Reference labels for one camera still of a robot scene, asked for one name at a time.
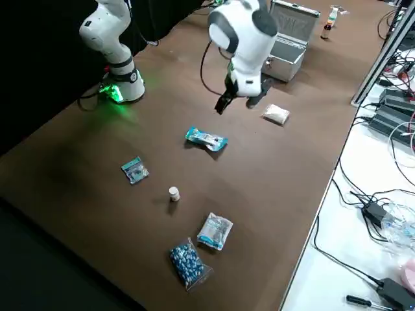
green led light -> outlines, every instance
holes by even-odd
[[[124,100],[118,86],[115,84],[109,84],[99,89],[99,93],[105,93],[108,97],[113,99],[116,103],[120,103]]]

blue packet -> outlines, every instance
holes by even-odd
[[[204,144],[211,151],[219,151],[228,143],[227,138],[203,132],[194,126],[190,127],[185,137],[196,144]]]
[[[139,157],[136,157],[134,160],[124,164],[121,169],[130,180],[131,185],[139,182],[149,174],[148,170],[144,167],[143,162]]]

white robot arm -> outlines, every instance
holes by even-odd
[[[211,40],[233,54],[215,107],[222,114],[235,97],[261,93],[261,68],[278,31],[264,0],[229,0],[210,13],[208,24]]]
[[[110,72],[103,85],[114,101],[139,100],[145,92],[144,81],[134,65],[130,49],[119,36],[131,22],[130,0],[96,0],[98,7],[79,28],[84,43],[107,59]]]

clear plastic bag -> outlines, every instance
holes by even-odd
[[[385,238],[399,249],[399,253],[415,251],[415,209],[391,201],[382,219]]]
[[[232,226],[233,222],[210,213],[203,228],[197,235],[197,240],[200,243],[204,243],[211,248],[221,251]]]
[[[170,250],[170,259],[186,291],[202,284],[213,273],[211,267],[203,264],[190,238]]]
[[[196,144],[204,144],[211,151],[219,151],[228,143],[227,138],[203,132],[194,126],[190,127],[185,137]]]
[[[134,160],[124,164],[121,169],[130,180],[131,185],[138,183],[140,180],[148,176],[148,170],[145,168],[139,157],[136,157]]]

white packet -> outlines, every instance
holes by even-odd
[[[270,104],[261,116],[262,118],[274,121],[279,125],[284,125],[289,115],[290,112],[288,110],[280,108],[277,105]]]
[[[221,251],[225,245],[226,238],[228,237],[232,226],[233,222],[210,213],[205,221],[205,224],[203,225],[202,230],[200,230],[197,235],[197,240],[200,243]]]

